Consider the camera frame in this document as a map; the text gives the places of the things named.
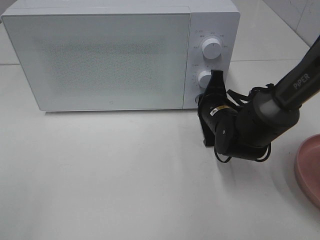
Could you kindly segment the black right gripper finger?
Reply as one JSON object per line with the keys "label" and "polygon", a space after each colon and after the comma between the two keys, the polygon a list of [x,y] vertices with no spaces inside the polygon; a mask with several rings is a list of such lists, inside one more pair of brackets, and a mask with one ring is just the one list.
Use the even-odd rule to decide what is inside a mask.
{"label": "black right gripper finger", "polygon": [[224,83],[224,72],[222,70],[211,70],[211,78],[204,91],[204,95],[226,95]]}

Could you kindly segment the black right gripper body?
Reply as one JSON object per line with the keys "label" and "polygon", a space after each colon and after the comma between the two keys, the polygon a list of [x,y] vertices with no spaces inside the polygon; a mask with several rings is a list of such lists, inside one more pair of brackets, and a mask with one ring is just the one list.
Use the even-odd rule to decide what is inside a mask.
{"label": "black right gripper body", "polygon": [[223,89],[207,90],[197,97],[197,115],[203,133],[215,133],[218,124],[225,118],[233,118],[237,107]]}

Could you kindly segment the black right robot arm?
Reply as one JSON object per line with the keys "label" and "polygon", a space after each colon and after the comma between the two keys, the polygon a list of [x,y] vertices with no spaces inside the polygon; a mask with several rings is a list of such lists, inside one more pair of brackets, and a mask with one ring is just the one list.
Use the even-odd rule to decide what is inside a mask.
{"label": "black right robot arm", "polygon": [[303,103],[320,90],[320,41],[317,39],[299,64],[277,84],[254,87],[248,95],[226,90],[224,73],[212,70],[199,96],[203,143],[215,156],[266,161],[271,143],[300,118]]}

